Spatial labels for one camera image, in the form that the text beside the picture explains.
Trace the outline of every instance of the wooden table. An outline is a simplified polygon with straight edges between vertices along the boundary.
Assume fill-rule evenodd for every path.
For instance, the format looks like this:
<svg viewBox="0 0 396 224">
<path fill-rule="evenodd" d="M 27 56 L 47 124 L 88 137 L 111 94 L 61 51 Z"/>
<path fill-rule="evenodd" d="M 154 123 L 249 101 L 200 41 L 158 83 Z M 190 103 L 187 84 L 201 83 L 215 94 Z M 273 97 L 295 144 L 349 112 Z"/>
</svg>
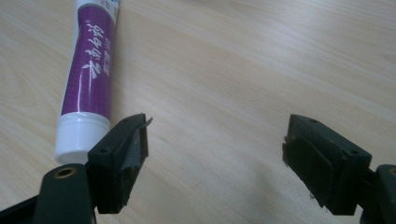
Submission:
<svg viewBox="0 0 396 224">
<path fill-rule="evenodd" d="M 149 157 L 128 206 L 99 223 L 358 223 L 281 160 L 289 115 L 396 163 L 396 3 L 122 0 L 112 124 L 144 112 Z M 73 1 L 0 2 L 0 210 L 53 159 Z"/>
</svg>

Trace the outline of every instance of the toothpaste tube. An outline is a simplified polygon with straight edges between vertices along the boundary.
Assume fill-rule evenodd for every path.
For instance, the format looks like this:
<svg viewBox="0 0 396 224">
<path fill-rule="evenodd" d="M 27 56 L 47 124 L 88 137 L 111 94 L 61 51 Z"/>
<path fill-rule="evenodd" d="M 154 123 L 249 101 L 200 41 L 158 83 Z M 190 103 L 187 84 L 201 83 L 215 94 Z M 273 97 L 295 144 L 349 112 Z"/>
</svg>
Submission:
<svg viewBox="0 0 396 224">
<path fill-rule="evenodd" d="M 76 0 L 72 60 L 57 124 L 55 160 L 85 163 L 110 130 L 110 64 L 118 0 Z"/>
</svg>

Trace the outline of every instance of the purple label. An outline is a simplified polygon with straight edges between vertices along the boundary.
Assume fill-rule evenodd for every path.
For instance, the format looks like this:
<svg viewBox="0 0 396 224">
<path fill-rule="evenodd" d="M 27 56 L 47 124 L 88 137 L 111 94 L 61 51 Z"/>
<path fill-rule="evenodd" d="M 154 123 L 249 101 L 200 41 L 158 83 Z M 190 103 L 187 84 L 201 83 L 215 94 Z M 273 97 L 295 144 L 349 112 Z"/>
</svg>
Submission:
<svg viewBox="0 0 396 224">
<path fill-rule="evenodd" d="M 110 118 L 110 62 L 114 22 L 96 5 L 78 11 L 78 40 L 62 115 L 92 112 Z"/>
</svg>

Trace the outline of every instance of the wood grain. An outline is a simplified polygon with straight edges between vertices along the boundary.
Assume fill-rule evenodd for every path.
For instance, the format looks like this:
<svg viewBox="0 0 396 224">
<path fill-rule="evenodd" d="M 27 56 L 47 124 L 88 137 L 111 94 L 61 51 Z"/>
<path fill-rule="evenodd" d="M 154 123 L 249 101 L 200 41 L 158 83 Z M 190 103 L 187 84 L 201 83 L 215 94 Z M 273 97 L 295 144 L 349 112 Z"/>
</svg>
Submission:
<svg viewBox="0 0 396 224">
<path fill-rule="evenodd" d="M 358 223 L 281 160 L 291 113 L 396 163 L 396 3 L 122 0 L 112 123 L 145 112 L 149 158 L 99 223 Z M 53 160 L 73 1 L 0 2 L 0 210 Z"/>
</svg>

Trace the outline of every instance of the white tube cap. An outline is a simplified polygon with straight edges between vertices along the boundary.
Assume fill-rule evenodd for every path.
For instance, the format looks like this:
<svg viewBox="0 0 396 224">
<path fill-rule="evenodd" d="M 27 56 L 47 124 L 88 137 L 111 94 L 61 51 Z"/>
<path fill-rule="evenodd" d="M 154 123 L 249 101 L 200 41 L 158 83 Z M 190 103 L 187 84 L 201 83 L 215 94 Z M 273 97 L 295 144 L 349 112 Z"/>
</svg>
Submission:
<svg viewBox="0 0 396 224">
<path fill-rule="evenodd" d="M 90 151 L 110 130 L 110 122 L 93 113 L 60 116 L 55 143 L 55 160 L 60 164 L 86 163 Z"/>
</svg>

